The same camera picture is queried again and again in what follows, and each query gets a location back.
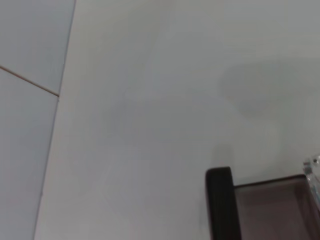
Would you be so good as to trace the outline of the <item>clear white glasses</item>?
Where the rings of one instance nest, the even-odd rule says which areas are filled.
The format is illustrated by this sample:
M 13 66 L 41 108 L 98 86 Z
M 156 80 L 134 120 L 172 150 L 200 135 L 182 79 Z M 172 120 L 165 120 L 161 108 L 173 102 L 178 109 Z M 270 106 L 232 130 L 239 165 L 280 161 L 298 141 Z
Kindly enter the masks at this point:
M 320 154 L 308 157 L 303 162 L 303 172 L 313 198 L 320 209 Z

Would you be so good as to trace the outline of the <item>black glasses case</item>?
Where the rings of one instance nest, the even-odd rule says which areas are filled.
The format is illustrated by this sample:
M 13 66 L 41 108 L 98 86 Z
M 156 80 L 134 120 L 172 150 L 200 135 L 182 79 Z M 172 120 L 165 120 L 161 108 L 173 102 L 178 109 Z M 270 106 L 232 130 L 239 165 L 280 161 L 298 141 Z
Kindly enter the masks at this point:
M 320 213 L 304 175 L 235 187 L 242 240 L 320 240 Z

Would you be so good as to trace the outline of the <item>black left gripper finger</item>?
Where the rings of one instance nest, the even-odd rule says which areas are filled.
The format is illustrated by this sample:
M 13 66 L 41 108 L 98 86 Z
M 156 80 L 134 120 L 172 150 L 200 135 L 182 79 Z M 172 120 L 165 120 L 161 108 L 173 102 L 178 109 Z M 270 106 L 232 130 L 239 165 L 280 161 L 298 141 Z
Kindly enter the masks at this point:
M 207 170 L 205 192 L 211 240 L 242 240 L 231 168 Z

